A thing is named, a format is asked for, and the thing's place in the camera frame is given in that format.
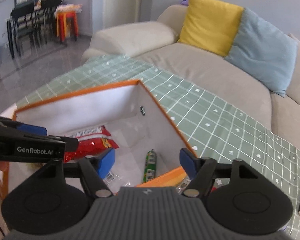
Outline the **red chip snack bag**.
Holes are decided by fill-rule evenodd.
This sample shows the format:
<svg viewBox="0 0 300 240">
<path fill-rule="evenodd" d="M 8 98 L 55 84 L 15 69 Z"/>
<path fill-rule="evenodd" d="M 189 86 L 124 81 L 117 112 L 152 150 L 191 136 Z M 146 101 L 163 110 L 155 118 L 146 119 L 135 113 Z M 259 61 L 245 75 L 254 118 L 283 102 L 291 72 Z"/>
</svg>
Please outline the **red chip snack bag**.
<svg viewBox="0 0 300 240">
<path fill-rule="evenodd" d="M 118 144 L 113 140 L 110 132 L 105 126 L 96 126 L 77 130 L 65 135 L 69 138 L 78 140 L 78 148 L 75 151 L 65 152 L 64 162 L 81 159 L 86 156 L 95 156 L 102 153 L 108 148 L 119 148 Z"/>
</svg>

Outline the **green sausage stick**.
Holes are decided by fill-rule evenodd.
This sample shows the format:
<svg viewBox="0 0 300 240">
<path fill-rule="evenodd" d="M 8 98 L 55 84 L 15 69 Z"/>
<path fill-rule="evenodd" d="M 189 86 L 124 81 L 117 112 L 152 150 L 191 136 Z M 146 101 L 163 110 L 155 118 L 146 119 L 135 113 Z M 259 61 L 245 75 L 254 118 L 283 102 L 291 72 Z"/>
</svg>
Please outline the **green sausage stick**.
<svg viewBox="0 0 300 240">
<path fill-rule="evenodd" d="M 154 150 L 147 152 L 145 168 L 143 172 L 143 183 L 151 181 L 155 178 L 157 170 L 157 154 Z"/>
</svg>

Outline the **orange white storage box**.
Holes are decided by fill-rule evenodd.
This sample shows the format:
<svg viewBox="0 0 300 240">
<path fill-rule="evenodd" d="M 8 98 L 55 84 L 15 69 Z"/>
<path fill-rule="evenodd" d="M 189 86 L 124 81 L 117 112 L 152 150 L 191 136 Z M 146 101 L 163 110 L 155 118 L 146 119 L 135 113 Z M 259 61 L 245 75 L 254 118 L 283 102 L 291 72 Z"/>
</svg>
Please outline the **orange white storage box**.
<svg viewBox="0 0 300 240">
<path fill-rule="evenodd" d="M 28 106 L 11 107 L 4 116 L 45 127 L 50 135 L 66 135 L 105 126 L 119 148 L 105 178 L 110 190 L 123 186 L 177 186 L 186 173 L 179 163 L 181 148 L 189 148 L 172 119 L 139 80 L 79 90 Z M 155 178 L 143 183 L 147 152 L 157 154 Z"/>
</svg>

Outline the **beige sofa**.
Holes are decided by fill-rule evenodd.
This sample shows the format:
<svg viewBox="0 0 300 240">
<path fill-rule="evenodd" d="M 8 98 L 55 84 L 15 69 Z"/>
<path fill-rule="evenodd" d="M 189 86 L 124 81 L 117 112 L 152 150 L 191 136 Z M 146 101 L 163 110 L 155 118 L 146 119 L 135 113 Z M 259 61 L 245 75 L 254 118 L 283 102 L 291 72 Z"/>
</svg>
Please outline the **beige sofa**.
<svg viewBox="0 0 300 240">
<path fill-rule="evenodd" d="M 300 150 L 300 44 L 292 81 L 281 97 L 222 57 L 179 43 L 185 14 L 184 6 L 172 5 L 156 21 L 99 30 L 81 61 L 123 54 L 151 63 L 216 94 Z"/>
</svg>

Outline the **light blue cushion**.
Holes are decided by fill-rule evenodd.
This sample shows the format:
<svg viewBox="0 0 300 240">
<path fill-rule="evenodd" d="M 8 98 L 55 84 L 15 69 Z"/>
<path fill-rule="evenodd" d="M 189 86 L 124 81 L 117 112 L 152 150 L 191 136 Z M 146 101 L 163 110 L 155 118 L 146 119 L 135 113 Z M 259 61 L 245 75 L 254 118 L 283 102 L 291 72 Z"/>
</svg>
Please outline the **light blue cushion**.
<svg viewBox="0 0 300 240">
<path fill-rule="evenodd" d="M 297 53 L 298 43 L 294 39 L 244 8 L 238 32 L 224 59 L 284 98 Z"/>
</svg>

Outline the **yellow cushion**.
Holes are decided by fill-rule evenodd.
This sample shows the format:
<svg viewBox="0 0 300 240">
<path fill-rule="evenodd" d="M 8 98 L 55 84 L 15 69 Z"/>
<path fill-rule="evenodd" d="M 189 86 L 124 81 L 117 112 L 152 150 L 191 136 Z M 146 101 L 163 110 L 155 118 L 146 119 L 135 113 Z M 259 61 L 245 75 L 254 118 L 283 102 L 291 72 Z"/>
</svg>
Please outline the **yellow cushion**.
<svg viewBox="0 0 300 240">
<path fill-rule="evenodd" d="M 179 42 L 228 55 L 244 8 L 220 0 L 189 0 Z"/>
</svg>

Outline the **orange red stacked stools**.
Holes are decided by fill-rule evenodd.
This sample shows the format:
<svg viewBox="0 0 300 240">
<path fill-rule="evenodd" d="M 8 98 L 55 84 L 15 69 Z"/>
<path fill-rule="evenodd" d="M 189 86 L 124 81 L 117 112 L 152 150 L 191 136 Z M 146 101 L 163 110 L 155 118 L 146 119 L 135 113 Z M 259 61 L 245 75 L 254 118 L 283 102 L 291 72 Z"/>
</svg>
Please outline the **orange red stacked stools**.
<svg viewBox="0 0 300 240">
<path fill-rule="evenodd" d="M 73 36 L 75 41 L 78 38 L 77 12 L 58 11 L 56 12 L 57 37 L 64 42 L 66 37 Z"/>
</svg>

